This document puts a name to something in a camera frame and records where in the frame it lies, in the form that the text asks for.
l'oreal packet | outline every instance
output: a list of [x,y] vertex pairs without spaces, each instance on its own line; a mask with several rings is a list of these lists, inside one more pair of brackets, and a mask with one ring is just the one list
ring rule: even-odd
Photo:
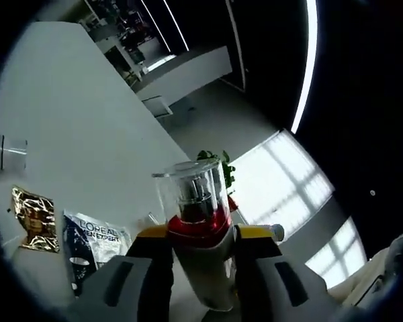
[[84,279],[112,257],[125,255],[130,244],[124,227],[64,210],[64,251],[75,295],[82,293]]

gold foil packet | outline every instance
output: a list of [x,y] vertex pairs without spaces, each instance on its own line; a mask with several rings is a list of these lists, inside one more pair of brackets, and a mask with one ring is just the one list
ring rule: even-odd
[[29,193],[18,186],[12,188],[12,207],[15,216],[27,231],[21,247],[58,253],[54,203],[51,199]]

potted plant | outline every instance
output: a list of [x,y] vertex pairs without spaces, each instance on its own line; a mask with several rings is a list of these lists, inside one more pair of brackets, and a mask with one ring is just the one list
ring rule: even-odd
[[[227,152],[222,151],[222,157],[219,157],[217,154],[212,153],[211,151],[202,150],[197,155],[197,160],[205,160],[205,159],[217,159],[222,163],[222,169],[224,171],[224,179],[226,183],[227,191],[229,191],[230,187],[232,186],[233,182],[235,181],[232,172],[236,170],[235,167],[229,165],[230,163],[230,156]],[[228,192],[228,206],[230,207],[230,211],[237,210],[237,205],[230,196],[231,193]]]

green plant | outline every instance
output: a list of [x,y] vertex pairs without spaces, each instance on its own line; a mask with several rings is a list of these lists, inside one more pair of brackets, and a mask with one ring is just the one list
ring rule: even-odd
[[197,160],[205,160],[205,159],[217,159],[222,163],[222,169],[224,171],[224,179],[226,181],[226,188],[230,188],[232,183],[234,182],[234,177],[231,175],[231,172],[235,171],[236,168],[233,166],[229,166],[230,156],[227,152],[222,151],[222,158],[217,154],[213,154],[211,151],[202,150],[197,155]]

